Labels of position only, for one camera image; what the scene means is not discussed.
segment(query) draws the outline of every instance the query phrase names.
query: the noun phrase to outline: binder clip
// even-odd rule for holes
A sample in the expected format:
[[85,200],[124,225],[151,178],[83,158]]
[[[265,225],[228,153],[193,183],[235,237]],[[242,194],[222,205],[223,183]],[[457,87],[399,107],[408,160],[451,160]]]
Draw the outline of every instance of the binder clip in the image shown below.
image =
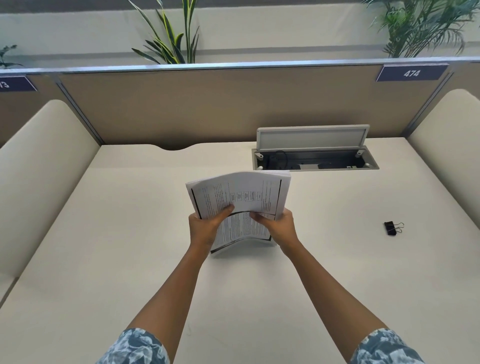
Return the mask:
[[400,222],[399,224],[394,224],[393,221],[389,222],[384,222],[385,229],[387,230],[388,235],[395,236],[397,233],[401,234],[402,229],[405,227],[405,224],[403,222]]

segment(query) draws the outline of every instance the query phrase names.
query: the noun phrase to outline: sheet of paper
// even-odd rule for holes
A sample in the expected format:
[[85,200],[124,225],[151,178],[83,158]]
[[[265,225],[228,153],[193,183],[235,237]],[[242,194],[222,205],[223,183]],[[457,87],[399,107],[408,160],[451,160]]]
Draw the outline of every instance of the sheet of paper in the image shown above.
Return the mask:
[[279,217],[289,185],[289,171],[248,171],[190,182],[187,189],[200,218],[211,218],[229,204],[235,206],[218,229],[215,250],[246,238],[270,240],[268,230],[252,220],[249,212]]

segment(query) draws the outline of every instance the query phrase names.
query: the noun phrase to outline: number sign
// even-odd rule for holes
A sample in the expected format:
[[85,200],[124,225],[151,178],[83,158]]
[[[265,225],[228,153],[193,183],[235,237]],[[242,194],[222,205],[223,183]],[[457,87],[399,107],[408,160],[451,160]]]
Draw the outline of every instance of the number sign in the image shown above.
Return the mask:
[[448,64],[392,64],[383,66],[379,81],[434,81],[438,80]]
[[0,92],[36,91],[26,76],[0,77]]

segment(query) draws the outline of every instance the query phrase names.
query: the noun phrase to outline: hand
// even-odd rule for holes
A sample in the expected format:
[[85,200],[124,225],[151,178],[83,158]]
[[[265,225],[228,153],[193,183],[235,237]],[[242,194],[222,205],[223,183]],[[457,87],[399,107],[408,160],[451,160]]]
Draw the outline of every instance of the hand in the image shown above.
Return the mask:
[[235,209],[229,205],[209,220],[201,220],[196,214],[188,216],[190,225],[190,248],[207,258],[216,238],[216,232],[221,222],[225,220]]
[[280,219],[276,221],[267,219],[256,212],[251,212],[250,217],[268,229],[273,240],[280,245],[280,248],[282,248],[285,254],[287,254],[290,249],[301,246],[297,232],[295,231],[293,215],[290,210],[285,208]]

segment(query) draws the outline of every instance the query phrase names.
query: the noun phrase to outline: patterned sleeve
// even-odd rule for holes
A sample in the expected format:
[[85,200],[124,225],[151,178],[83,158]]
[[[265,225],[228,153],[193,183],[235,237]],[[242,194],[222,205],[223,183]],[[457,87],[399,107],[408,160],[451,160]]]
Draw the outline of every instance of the patterned sleeve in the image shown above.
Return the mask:
[[375,330],[360,343],[350,364],[424,364],[392,330]]
[[96,364],[170,364],[170,359],[155,336],[141,328],[130,328]]

